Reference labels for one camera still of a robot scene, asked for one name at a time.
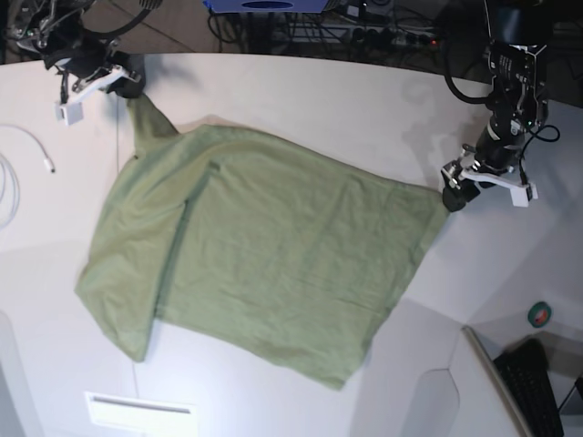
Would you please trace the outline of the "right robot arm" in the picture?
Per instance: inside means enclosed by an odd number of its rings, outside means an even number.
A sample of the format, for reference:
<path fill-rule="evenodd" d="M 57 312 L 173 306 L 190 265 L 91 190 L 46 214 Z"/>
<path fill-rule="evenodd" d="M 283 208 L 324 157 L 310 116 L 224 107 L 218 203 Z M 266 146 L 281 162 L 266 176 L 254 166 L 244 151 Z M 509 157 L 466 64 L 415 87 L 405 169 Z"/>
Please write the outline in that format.
<path fill-rule="evenodd" d="M 140 11 L 123 26 L 105 32 L 89 30 L 83 14 L 92 1 L 17 1 L 5 37 L 40 56 L 47 70 L 61 76 L 59 103 L 72 101 L 98 80 L 119 72 L 109 85 L 97 88 L 125 99 L 139 97 L 146 84 L 143 59 L 117 49 L 118 39 L 141 24 L 160 1 L 140 1 Z"/>

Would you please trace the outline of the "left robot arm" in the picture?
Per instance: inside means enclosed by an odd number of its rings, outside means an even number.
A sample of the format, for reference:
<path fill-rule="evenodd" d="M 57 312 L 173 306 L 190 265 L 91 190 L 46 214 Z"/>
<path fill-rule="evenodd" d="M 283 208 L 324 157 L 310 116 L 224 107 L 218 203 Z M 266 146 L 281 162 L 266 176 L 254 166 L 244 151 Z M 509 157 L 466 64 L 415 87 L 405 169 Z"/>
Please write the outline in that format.
<path fill-rule="evenodd" d="M 528 146 L 535 139 L 557 142 L 548 129 L 547 44 L 553 20 L 547 1 L 487 1 L 487 65 L 491 91 L 471 97 L 456 85 L 449 65 L 445 82 L 452 94 L 470 105 L 483 105 L 491 117 L 474 145 L 464 144 L 458 158 L 441 169 L 442 201 L 450 212 L 463 209 L 482 190 L 498 186 L 512 203 L 525 208 L 537 188 L 524 168 Z"/>

